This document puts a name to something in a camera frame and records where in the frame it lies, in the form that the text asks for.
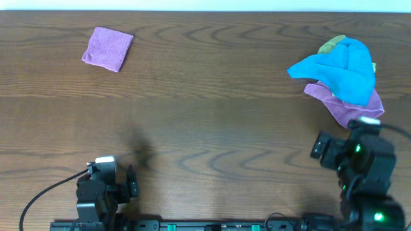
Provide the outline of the blue microfiber cloth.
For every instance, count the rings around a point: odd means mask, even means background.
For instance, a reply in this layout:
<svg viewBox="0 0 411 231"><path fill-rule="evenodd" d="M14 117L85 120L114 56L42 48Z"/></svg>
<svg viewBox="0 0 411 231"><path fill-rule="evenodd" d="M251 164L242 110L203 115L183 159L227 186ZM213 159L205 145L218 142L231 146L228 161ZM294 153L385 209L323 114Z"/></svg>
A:
<svg viewBox="0 0 411 231"><path fill-rule="evenodd" d="M362 42L344 38L326 54L311 55L287 70L292 78L321 81L340 100L366 106L376 84L371 54Z"/></svg>

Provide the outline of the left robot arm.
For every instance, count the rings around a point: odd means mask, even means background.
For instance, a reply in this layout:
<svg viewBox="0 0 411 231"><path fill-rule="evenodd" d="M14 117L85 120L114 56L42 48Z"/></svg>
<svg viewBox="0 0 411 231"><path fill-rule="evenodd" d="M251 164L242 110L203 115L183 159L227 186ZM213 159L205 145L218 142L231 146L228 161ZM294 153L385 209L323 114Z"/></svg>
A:
<svg viewBox="0 0 411 231"><path fill-rule="evenodd" d="M118 205L130 202L139 195L136 173L129 166L126 181L116 182L114 163L91 162L87 175L77 181L76 209L78 218L69 230L79 231L124 231L133 230L134 224L122 214Z"/></svg>

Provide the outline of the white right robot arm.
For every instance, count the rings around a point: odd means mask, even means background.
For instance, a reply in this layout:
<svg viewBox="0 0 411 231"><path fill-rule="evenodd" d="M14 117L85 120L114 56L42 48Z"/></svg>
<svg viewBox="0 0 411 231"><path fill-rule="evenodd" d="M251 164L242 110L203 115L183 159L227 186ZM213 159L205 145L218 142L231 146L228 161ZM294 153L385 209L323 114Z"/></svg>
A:
<svg viewBox="0 0 411 231"><path fill-rule="evenodd" d="M337 172L340 227L346 230L404 230L405 213L388 190L396 166L391 142L378 132L352 131L346 139L320 132L310 153Z"/></svg>

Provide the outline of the crumpled purple cloth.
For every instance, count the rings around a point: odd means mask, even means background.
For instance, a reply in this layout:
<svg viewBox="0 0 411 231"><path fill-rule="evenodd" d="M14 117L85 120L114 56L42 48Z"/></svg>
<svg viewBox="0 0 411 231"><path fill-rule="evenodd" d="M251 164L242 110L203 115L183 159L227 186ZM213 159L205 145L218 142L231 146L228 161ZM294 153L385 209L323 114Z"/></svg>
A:
<svg viewBox="0 0 411 231"><path fill-rule="evenodd" d="M321 101L337 123L344 128L347 128L351 119L357 119L362 116L376 119L385 113L380 96L375 90L373 90L371 98L365 107L346 103L338 99L333 95L331 90L320 81L307 84L304 88L304 93Z"/></svg>

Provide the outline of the green microfiber cloth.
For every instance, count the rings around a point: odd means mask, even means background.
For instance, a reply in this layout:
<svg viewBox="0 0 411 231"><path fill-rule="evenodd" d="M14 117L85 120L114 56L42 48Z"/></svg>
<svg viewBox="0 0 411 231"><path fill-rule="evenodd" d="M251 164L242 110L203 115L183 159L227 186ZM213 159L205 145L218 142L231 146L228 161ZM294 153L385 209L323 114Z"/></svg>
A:
<svg viewBox="0 0 411 231"><path fill-rule="evenodd" d="M333 55L342 61L342 65L356 72L376 72L376 64L372 61L368 47L345 35L337 35L331 38L317 51L320 55Z"/></svg>

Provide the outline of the folded purple cloth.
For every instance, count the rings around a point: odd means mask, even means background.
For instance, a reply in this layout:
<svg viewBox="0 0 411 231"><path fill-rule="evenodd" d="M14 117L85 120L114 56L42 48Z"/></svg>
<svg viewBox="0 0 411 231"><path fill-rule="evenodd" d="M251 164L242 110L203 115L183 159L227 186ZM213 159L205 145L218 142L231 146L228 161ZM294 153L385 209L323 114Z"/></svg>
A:
<svg viewBox="0 0 411 231"><path fill-rule="evenodd" d="M118 73L133 38L131 34L96 27L82 56L82 61Z"/></svg>

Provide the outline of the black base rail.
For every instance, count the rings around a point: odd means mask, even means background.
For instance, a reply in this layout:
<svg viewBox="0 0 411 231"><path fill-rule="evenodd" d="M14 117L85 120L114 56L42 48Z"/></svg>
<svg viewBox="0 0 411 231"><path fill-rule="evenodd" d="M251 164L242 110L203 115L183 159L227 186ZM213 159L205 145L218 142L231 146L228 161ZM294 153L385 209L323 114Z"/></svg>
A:
<svg viewBox="0 0 411 231"><path fill-rule="evenodd" d="M307 219L302 221L270 220L267 223L228 222L228 221L157 221L141 220L120 223L111 228L115 231L295 231L317 230L332 231L340 228L334 224L319 225L310 223Z"/></svg>

